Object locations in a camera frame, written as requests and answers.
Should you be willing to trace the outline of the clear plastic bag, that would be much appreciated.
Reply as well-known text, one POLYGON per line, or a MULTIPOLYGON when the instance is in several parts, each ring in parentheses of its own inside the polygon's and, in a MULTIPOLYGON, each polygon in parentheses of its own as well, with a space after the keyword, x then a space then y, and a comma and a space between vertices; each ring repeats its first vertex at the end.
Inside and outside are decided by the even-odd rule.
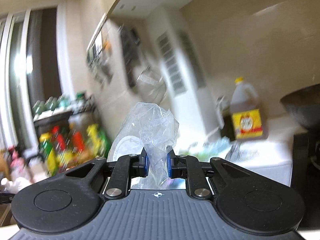
POLYGON ((135 178, 133 189, 164 190, 171 187, 168 176, 167 148, 174 148, 179 123, 169 110, 155 103, 139 102, 131 108, 108 153, 108 161, 117 161, 128 154, 141 154, 146 150, 149 158, 149 174, 135 178))

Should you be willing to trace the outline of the dark soy sauce dispenser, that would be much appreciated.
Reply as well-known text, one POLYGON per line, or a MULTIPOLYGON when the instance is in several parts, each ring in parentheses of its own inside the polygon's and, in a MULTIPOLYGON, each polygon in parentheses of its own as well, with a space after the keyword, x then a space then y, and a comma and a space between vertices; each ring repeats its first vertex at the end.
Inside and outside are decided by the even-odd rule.
POLYGON ((235 134, 230 113, 230 101, 225 96, 218 97, 216 101, 216 114, 221 137, 235 141, 235 134))

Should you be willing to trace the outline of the black spice rack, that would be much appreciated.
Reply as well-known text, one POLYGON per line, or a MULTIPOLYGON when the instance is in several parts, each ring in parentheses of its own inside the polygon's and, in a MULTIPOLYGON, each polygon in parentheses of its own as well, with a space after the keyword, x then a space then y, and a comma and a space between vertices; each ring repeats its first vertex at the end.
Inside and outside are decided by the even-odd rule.
POLYGON ((106 158, 111 141, 102 125, 93 95, 78 92, 74 100, 62 94, 32 107, 39 152, 50 176, 91 159, 106 158))

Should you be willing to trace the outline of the cooking wine jug yellow label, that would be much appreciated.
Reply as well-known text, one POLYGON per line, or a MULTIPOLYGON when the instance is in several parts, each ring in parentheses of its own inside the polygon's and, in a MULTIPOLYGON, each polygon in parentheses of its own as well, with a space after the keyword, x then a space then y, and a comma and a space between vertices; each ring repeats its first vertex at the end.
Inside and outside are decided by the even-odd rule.
POLYGON ((243 77, 235 80, 230 112, 237 141, 267 139, 268 127, 260 97, 243 77))

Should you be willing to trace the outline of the black wok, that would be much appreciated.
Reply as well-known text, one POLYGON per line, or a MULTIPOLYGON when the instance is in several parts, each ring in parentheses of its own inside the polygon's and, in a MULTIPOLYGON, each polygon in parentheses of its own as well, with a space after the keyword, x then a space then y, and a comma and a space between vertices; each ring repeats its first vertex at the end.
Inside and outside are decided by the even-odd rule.
POLYGON ((287 94, 280 103, 300 126, 309 131, 319 131, 319 84, 287 94))

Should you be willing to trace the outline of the grey wall vent grille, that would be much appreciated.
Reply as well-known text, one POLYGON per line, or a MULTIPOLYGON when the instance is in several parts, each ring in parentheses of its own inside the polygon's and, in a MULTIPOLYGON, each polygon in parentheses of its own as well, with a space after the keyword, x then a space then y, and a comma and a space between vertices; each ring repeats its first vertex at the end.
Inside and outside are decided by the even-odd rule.
POLYGON ((168 33, 164 32, 157 38, 157 43, 161 52, 161 56, 164 60, 165 68, 169 75, 169 81, 173 88, 174 94, 179 95, 185 93, 186 87, 182 79, 182 74, 178 66, 176 54, 170 43, 168 33))

